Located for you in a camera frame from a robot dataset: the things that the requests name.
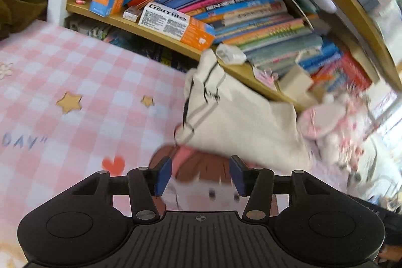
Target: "wooden shelf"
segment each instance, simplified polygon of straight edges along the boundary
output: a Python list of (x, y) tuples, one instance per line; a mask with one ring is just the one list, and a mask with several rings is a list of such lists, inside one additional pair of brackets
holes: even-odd
[[(131, 33), (137, 34), (138, 36), (147, 38), (152, 40), (162, 46), (168, 47), (180, 54), (183, 54), (187, 57), (193, 58), (195, 60), (199, 60), (201, 56), (201, 51), (187, 46), (177, 40), (174, 40), (170, 37), (164, 36), (163, 34), (154, 32), (150, 29), (144, 28), (139, 26), (136, 23), (133, 23), (129, 20), (122, 18), (122, 13), (112, 14), (108, 17), (99, 16), (89, 10), (89, 2), (85, 5), (78, 5), (75, 3), (74, 0), (68, 0), (66, 9), (68, 12), (80, 14), (86, 16), (88, 18), (93, 18), (100, 22), (104, 22), (115, 26), (117, 28), (129, 31)], [(250, 65), (225, 65), (220, 61), (220, 65), (224, 68), (225, 72), (233, 76), (234, 78), (238, 79), (240, 82), (248, 86), (249, 88), (253, 89), (254, 91), (258, 92), (262, 96), (276, 100), (276, 101), (284, 101), (293, 103), (295, 109), (300, 112), (304, 109), (304, 106), (296, 103), (294, 100), (289, 98), (288, 96), (284, 95), (281, 92), (273, 91), (262, 83), (257, 81), (254, 78), (253, 70)]]
[(357, 0), (333, 0), (353, 23), (361, 36), (367, 41), (378, 59), (380, 71), (385, 80), (396, 91), (402, 91), (402, 83), (396, 71), (395, 63), (374, 23)]

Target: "canvas bag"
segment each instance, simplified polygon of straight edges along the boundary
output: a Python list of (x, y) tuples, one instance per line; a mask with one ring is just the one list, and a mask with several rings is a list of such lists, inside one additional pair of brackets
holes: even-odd
[(290, 103), (269, 102), (226, 74), (212, 50), (186, 75), (178, 144), (254, 162), (276, 174), (309, 171), (311, 163)]

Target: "white flower pattern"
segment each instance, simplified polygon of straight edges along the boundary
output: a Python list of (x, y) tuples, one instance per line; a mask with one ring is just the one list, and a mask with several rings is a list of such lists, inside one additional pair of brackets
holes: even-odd
[(0, 63), (0, 80), (3, 80), (6, 76), (10, 76), (13, 74), (12, 68), (13, 63), (4, 64)]

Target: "pink checkered bedsheet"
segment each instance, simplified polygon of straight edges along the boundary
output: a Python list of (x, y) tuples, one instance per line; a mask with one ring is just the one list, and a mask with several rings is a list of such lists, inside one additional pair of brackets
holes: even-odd
[[(183, 73), (40, 21), (0, 42), (0, 62), (12, 63), (11, 75), (0, 65), (0, 252), (18, 244), (25, 214), (101, 170), (106, 157), (121, 156), (126, 174), (173, 142)], [(82, 95), (81, 110), (63, 114), (56, 102), (66, 92)], [(115, 207), (130, 214), (126, 199)]]

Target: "pink plush toy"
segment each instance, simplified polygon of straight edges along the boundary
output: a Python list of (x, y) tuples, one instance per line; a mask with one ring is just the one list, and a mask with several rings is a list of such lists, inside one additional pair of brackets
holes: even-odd
[(299, 116), (297, 126), (305, 138), (316, 141), (324, 163), (355, 172), (369, 127), (367, 112), (366, 99), (351, 91), (328, 94)]

